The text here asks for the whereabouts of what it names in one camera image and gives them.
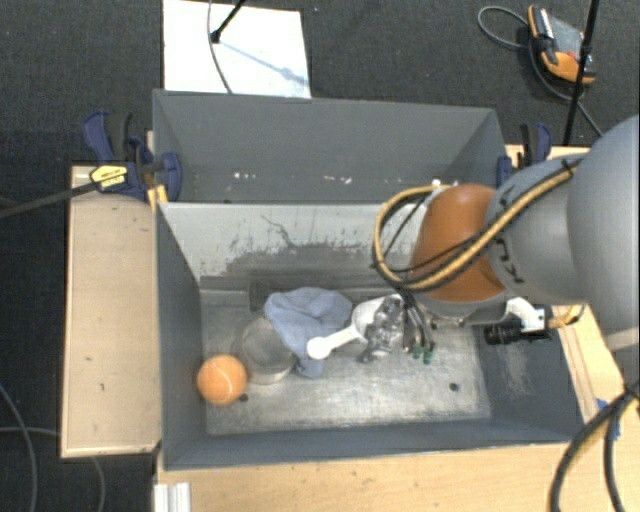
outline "orange ball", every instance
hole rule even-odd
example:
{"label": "orange ball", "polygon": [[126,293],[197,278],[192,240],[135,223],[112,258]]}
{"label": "orange ball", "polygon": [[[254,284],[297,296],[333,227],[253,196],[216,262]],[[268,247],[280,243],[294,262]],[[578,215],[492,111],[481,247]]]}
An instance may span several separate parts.
{"label": "orange ball", "polygon": [[214,405],[229,405],[247,387],[247,372],[243,364],[229,355],[207,359],[198,371],[198,391]]}

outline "dark floor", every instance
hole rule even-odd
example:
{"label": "dark floor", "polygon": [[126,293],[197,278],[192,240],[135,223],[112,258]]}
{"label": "dark floor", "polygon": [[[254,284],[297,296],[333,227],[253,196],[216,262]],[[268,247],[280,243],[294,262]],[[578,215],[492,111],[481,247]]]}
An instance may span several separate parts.
{"label": "dark floor", "polygon": [[[567,107],[535,81],[528,56],[489,41],[476,24],[486,1],[251,0],[301,9],[312,94],[496,109],[507,142],[521,122],[542,121],[560,142]],[[524,15],[528,2],[502,0]],[[588,2],[544,4],[578,27]],[[497,14],[487,23],[516,38]],[[151,89],[162,86],[162,3],[5,0],[0,9],[0,196],[27,201],[63,189],[83,147],[80,123],[99,108],[132,110],[151,127]],[[603,130],[638,112],[640,3],[601,4],[593,40],[599,76],[584,105]],[[595,134],[578,116],[572,142]],[[65,206],[0,220],[0,383],[28,425],[59,428],[65,296]],[[0,425],[13,425],[0,404]],[[56,462],[38,439],[38,510],[93,510],[91,466]],[[150,507],[151,460],[104,460],[105,510]],[[20,437],[0,438],[0,509],[26,510],[29,465]]]}

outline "black stand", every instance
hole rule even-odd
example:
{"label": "black stand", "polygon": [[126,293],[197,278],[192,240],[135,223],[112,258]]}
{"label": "black stand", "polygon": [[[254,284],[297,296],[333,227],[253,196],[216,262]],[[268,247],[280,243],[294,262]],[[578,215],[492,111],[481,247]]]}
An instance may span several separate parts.
{"label": "black stand", "polygon": [[596,16],[598,14],[599,0],[591,0],[589,5],[589,15],[587,17],[587,26],[584,31],[584,39],[580,46],[580,65],[578,67],[578,76],[576,77],[576,85],[573,89],[573,96],[571,98],[571,106],[569,107],[569,116],[567,118],[567,125],[564,130],[563,146],[568,146],[571,140],[571,131],[573,130],[573,121],[576,117],[576,110],[578,109],[578,100],[582,94],[582,79],[584,77],[584,68],[587,65],[587,60],[591,54],[591,38],[593,37],[593,29],[596,25]]}
{"label": "black stand", "polygon": [[242,4],[245,3],[246,1],[247,0],[238,0],[238,3],[233,8],[233,10],[229,13],[229,16],[227,16],[227,18],[222,22],[222,25],[220,25],[216,30],[214,30],[213,32],[211,32],[211,34],[209,34],[209,39],[211,39],[212,43],[220,42],[220,36],[222,36],[222,31],[226,28],[226,26],[233,19],[233,17],[236,14],[238,14],[240,7],[242,7]]}

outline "white scoop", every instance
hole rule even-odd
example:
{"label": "white scoop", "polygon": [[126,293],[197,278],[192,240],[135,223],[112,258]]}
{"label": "white scoop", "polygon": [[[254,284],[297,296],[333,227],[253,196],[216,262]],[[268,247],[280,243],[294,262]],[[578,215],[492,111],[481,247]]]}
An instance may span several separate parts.
{"label": "white scoop", "polygon": [[346,345],[350,341],[359,340],[366,343],[364,332],[367,325],[373,323],[376,311],[382,305],[384,297],[368,300],[358,304],[351,314],[351,324],[330,336],[316,336],[307,342],[307,354],[311,359],[326,359],[335,348]]}

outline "orange device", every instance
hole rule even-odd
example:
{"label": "orange device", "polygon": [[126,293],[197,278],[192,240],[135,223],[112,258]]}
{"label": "orange device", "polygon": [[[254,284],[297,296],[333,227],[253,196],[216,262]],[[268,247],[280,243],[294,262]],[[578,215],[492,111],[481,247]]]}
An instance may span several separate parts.
{"label": "orange device", "polygon": [[[568,23],[551,16],[536,4],[529,6],[529,27],[533,35],[534,50],[544,67],[554,76],[575,82],[580,66],[580,45],[583,36]],[[584,68],[582,82],[590,84],[596,78],[591,57]]]}

